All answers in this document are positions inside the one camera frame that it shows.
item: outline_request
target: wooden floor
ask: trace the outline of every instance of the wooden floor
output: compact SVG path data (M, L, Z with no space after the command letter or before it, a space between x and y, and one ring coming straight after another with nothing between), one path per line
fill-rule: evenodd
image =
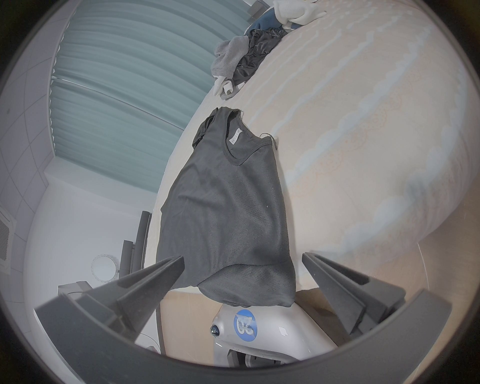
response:
M452 313L439 339L406 384L439 354L464 318L480 283L480 177L463 202L432 234L409 253L383 264L373 277L403 287L408 300L421 288L452 303ZM328 308L318 290L304 297ZM209 329L221 304L203 295L169 292L161 303L167 354L177 359L213 364L213 340Z

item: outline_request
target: blue circular sticker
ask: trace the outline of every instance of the blue circular sticker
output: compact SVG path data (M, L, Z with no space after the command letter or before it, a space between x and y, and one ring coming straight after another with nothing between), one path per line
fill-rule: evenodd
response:
M248 309L238 311L233 318L233 328L243 341L254 341L257 337L257 322Z

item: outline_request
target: neckline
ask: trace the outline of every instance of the neckline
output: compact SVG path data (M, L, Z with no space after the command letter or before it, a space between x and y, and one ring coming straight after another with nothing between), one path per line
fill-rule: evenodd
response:
M270 140L270 137L264 137L260 138L258 136L255 136L248 128L247 126L243 123L243 121L240 118L240 109L231 109L227 117L225 119L225 130L223 131L222 134L222 148L223 148L223 153L227 160L232 163L233 165L239 166L242 165L254 152L256 152L259 148L263 147L264 145L272 145L272 141ZM230 126L228 126L228 118L232 113L238 113L237 116L235 116L231 121L230 121ZM228 134L231 132L231 130L235 130L237 128L240 128L243 133L248 135L251 139L255 140L257 143L252 146L251 150L241 158L237 158L232 155L230 152L228 145L227 145L227 140L228 140Z

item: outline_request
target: white wall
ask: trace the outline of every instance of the white wall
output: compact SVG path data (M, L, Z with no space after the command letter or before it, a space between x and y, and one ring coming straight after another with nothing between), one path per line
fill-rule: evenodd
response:
M65 3L40 29L15 64L0 94L0 204L16 218L10 274L0 292L24 336L32 342L24 305L24 253L30 225L53 158L48 130L48 85L63 31L80 0Z
M25 307L41 358L65 382L78 383L35 320L34 308L56 297L58 285L101 285L92 274L93 259L110 254L120 261L123 240L135 241L142 210L152 211L156 195L58 157L45 175L49 185L25 251Z

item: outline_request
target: clothing tag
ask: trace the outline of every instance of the clothing tag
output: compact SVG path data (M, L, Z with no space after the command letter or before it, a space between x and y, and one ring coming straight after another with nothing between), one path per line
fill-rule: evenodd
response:
M242 132L242 130L240 128L237 128L237 131L235 132L235 134L233 135L233 137L229 140L232 145L235 144L239 138L239 134Z

